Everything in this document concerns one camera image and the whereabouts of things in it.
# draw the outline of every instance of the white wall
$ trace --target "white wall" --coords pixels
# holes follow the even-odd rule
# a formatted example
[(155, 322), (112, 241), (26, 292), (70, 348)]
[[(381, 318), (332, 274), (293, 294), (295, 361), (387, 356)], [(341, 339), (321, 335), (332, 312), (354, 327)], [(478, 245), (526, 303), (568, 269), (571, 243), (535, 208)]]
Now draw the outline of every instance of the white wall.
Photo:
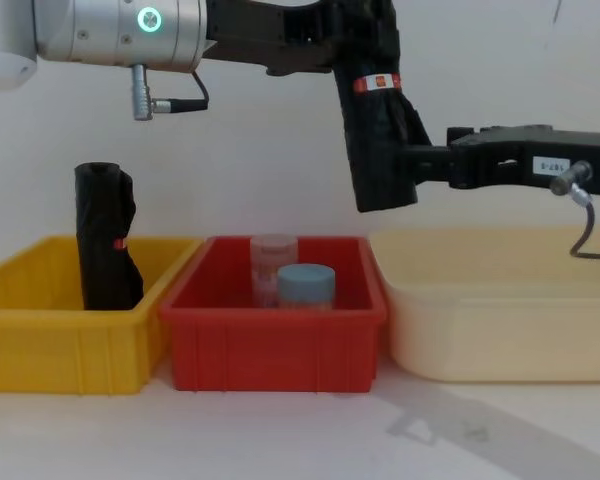
[[(437, 142), (452, 125), (600, 130), (600, 0), (564, 0), (555, 25), (558, 0), (395, 3), (405, 91)], [(73, 167), (88, 161), (119, 162), (133, 176), (135, 233), (582, 220), (546, 191), (442, 185), (422, 187), (418, 206), (360, 215), (331, 76), (273, 79), (260, 67), (217, 62), (200, 73), (212, 110), (151, 124), (132, 121), (122, 69), (42, 63), (22, 89), (0, 94), (0, 258), (73, 232)], [(185, 76), (150, 80), (159, 95), (194, 91)]]

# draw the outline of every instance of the red bin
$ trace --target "red bin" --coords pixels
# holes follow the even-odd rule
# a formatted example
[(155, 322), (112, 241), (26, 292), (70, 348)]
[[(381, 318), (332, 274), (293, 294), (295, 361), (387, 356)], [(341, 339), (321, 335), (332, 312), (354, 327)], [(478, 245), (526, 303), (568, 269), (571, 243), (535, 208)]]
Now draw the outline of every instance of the red bin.
[(368, 242), (301, 237), (300, 263), (335, 269), (333, 310), (254, 307), (250, 237), (207, 241), (160, 310), (173, 381), (186, 391), (365, 393), (387, 307)]

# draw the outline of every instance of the plastic bin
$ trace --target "plastic bin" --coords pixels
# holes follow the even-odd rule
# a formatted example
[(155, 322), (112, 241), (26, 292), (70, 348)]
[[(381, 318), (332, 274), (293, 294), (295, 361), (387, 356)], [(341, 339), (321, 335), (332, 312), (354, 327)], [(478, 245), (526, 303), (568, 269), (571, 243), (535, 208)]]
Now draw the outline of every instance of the plastic bin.
[(85, 312), (75, 237), (48, 238), (0, 266), (0, 392), (131, 394), (163, 355), (157, 307), (200, 240), (135, 238), (146, 296)]
[(368, 392), (386, 305), (368, 242), (300, 238), (301, 263), (337, 273), (331, 311), (260, 309), (250, 239), (207, 242), (161, 309), (178, 390)]
[[(405, 369), (450, 382), (600, 382), (600, 261), (580, 228), (382, 232), (371, 245)], [(585, 251), (600, 252), (600, 228)]]

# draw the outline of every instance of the blue lid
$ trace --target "blue lid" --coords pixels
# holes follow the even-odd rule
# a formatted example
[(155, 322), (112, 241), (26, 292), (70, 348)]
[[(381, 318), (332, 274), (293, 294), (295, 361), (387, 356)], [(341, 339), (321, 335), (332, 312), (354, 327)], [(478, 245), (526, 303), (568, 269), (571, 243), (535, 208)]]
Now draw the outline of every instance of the blue lid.
[(278, 296), (281, 301), (319, 304), (333, 301), (336, 272), (324, 265), (288, 265), (278, 270)]

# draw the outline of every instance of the beige bin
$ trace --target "beige bin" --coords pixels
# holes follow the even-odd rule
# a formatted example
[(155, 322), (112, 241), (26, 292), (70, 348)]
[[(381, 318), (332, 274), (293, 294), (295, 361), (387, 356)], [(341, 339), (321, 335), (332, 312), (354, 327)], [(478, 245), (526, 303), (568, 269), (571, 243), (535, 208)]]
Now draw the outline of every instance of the beige bin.
[[(395, 360), (450, 382), (600, 382), (600, 260), (569, 256), (580, 234), (372, 235), (393, 310)], [(600, 228), (584, 250), (600, 252)]]

